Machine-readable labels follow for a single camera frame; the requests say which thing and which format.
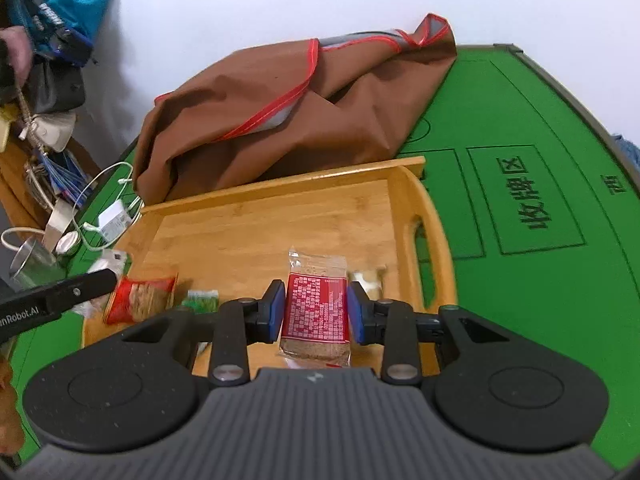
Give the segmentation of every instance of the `red snack package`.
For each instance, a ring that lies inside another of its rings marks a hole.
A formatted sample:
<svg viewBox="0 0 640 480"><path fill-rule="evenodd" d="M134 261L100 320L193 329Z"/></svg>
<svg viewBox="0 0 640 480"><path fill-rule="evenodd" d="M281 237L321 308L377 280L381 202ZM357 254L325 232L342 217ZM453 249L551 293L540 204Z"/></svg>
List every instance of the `red snack package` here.
<svg viewBox="0 0 640 480"><path fill-rule="evenodd" d="M178 276L161 280L130 280L123 276L102 320L106 324L137 323L164 312L173 305L177 280Z"/></svg>
<svg viewBox="0 0 640 480"><path fill-rule="evenodd" d="M289 253L292 272L280 349L296 359L349 366L346 261Z"/></svg>

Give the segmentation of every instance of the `green table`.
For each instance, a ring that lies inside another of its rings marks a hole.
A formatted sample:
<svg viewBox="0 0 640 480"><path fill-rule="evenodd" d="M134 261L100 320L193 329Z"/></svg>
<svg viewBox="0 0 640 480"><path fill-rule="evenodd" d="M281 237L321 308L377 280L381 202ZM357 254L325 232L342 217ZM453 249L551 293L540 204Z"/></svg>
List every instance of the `green table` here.
<svg viewBox="0 0 640 480"><path fill-rule="evenodd" d="M622 467L640 453L640 180L554 84L516 48L462 48L399 156L427 158L422 181L449 239L460 305L599 373L610 408L593 445ZM109 179L82 221L95 221L126 173ZM423 237L417 246L428 300ZM80 250L69 272L96 257ZM67 314L21 336L12 359L24 362L19 392L78 349L80 326ZM22 456L34 450L27 444Z"/></svg>

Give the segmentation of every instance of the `white power adapter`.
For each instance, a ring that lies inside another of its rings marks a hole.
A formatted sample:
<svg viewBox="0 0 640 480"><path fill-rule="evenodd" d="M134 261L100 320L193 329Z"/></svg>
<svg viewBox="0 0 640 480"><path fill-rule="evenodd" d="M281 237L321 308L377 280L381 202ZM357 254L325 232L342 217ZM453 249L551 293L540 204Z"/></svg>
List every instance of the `white power adapter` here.
<svg viewBox="0 0 640 480"><path fill-rule="evenodd" d="M98 215L98 227L85 222L82 227L87 231L99 232L104 241L110 244L122 236L133 220L127 213L121 199L117 199Z"/></svg>

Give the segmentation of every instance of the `wooden tray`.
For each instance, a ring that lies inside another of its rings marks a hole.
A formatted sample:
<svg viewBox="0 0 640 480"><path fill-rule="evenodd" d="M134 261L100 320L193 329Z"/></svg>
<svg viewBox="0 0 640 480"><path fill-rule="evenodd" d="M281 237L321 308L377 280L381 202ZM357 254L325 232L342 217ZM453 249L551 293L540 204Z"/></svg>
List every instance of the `wooden tray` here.
<svg viewBox="0 0 640 480"><path fill-rule="evenodd" d="M178 273L176 304L190 288L217 289L220 301L259 298L271 280L287 282L289 249L341 254L350 270L386 266L383 292L423 310L415 230L427 233L436 312L456 303L453 264L437 212L417 176L422 156L319 171L247 184L147 207L116 248L132 260L134 279ZM125 325L86 320L82 345ZM278 346L249 347L252 373L286 367ZM380 368L381 348L353 345L352 364ZM209 349L193 372L206 375ZM424 372L437 371L433 350L422 352Z"/></svg>

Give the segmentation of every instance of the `tray handle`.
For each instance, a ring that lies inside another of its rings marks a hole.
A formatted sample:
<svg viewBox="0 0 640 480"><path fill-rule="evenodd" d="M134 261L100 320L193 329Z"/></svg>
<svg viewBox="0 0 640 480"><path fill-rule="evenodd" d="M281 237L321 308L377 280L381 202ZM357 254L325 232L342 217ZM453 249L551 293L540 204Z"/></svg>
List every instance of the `tray handle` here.
<svg viewBox="0 0 640 480"><path fill-rule="evenodd" d="M437 313L441 305L458 302L453 261L440 217L422 183L407 168L394 168L388 185L402 299L412 305L414 310L424 310L418 255L415 250L415 232L422 222L435 286L433 299L426 310Z"/></svg>

